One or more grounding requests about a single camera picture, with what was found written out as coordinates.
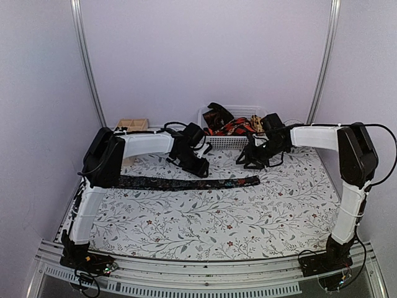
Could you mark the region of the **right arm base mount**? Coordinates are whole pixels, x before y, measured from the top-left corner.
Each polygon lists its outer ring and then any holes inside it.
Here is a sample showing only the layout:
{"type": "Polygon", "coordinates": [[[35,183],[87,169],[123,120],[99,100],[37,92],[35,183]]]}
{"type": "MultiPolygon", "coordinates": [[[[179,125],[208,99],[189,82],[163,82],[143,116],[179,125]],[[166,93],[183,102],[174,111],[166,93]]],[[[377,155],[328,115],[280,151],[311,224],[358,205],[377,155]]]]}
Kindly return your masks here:
{"type": "Polygon", "coordinates": [[[315,253],[303,250],[298,255],[298,262],[303,276],[314,276],[329,273],[338,269],[353,265],[350,257],[350,249],[354,244],[355,237],[344,244],[340,244],[330,235],[326,242],[324,253],[315,253]]]}

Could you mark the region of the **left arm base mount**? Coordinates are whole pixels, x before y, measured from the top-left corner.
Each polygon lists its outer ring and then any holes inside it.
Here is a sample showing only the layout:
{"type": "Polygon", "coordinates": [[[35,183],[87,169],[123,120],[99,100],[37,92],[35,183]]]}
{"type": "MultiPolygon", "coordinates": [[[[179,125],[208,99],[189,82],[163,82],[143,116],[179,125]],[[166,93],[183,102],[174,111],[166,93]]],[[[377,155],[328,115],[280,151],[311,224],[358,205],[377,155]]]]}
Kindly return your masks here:
{"type": "Polygon", "coordinates": [[[61,244],[63,245],[63,252],[60,265],[64,267],[85,271],[94,276],[108,276],[118,269],[118,264],[113,257],[89,252],[89,243],[75,244],[66,230],[62,231],[61,244]]]}

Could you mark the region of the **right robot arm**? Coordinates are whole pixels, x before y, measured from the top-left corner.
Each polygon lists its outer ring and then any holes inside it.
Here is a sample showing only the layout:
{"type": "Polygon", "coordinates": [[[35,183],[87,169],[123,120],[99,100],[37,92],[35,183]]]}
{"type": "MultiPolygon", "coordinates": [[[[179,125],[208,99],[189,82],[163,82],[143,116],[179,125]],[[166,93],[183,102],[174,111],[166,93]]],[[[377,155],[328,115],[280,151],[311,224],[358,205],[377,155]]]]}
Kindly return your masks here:
{"type": "Polygon", "coordinates": [[[294,147],[332,150],[339,154],[342,199],[328,245],[343,246],[355,237],[355,228],[364,214],[365,201],[378,166],[378,155],[365,125],[285,125],[276,113],[263,118],[264,136],[247,136],[248,144],[236,160],[246,169],[269,168],[275,155],[294,147]]]}

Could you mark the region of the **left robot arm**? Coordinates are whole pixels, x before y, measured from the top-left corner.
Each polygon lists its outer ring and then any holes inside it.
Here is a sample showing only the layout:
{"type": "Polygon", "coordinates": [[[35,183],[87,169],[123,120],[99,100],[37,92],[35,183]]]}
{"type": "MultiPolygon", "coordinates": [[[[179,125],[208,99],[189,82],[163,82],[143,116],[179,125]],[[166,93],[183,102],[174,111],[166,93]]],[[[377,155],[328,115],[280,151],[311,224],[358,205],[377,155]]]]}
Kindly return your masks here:
{"type": "Polygon", "coordinates": [[[72,222],[63,230],[61,242],[72,246],[67,256],[78,269],[92,264],[89,246],[91,226],[105,193],[120,186],[122,161],[129,157],[167,154],[182,170],[206,178],[209,162],[204,155],[212,149],[205,132],[195,123],[174,130],[168,124],[154,130],[113,131],[102,127],[83,158],[80,189],[73,206],[72,222]]]}

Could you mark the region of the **white plastic basket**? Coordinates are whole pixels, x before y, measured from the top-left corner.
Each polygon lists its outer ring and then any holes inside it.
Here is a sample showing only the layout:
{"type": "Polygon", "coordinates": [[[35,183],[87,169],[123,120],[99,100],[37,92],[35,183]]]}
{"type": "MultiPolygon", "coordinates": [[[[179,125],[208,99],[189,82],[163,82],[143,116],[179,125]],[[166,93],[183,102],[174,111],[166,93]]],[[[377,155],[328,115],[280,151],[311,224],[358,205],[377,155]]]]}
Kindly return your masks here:
{"type": "MultiPolygon", "coordinates": [[[[268,111],[260,106],[238,106],[238,105],[225,105],[224,108],[228,110],[234,118],[245,117],[250,119],[252,115],[257,115],[260,118],[264,117],[268,114],[268,111]]],[[[207,127],[207,123],[204,120],[203,114],[208,112],[210,108],[207,106],[202,106],[198,110],[197,114],[197,124],[201,126],[202,129],[207,127]]],[[[212,144],[214,150],[241,150],[243,149],[247,143],[247,136],[206,136],[206,142],[212,144]]]]}

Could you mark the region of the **dark floral tie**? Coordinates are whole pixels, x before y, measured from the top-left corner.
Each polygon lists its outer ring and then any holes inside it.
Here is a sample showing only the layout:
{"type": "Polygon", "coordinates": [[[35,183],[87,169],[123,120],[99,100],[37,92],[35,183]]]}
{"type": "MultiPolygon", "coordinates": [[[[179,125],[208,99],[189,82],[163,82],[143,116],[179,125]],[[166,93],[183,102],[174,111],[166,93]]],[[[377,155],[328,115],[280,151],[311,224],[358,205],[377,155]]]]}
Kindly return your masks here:
{"type": "Polygon", "coordinates": [[[118,183],[113,186],[117,189],[147,190],[147,191],[190,191],[234,189],[239,187],[257,186],[261,183],[258,176],[232,179],[165,179],[144,176],[121,175],[118,183]]]}

